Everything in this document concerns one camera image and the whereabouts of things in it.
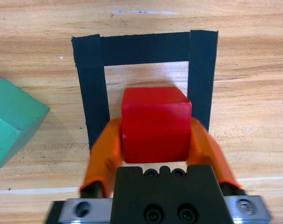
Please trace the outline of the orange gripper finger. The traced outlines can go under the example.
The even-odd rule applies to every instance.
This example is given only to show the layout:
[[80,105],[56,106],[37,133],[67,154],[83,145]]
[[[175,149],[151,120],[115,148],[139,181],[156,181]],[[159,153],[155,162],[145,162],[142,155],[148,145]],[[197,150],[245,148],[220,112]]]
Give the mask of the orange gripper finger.
[[91,148],[82,198],[108,198],[115,185],[117,168],[122,165],[121,119],[112,119]]
[[191,119],[187,165],[210,165],[224,196],[246,195],[243,187],[235,179],[220,146],[195,118]]

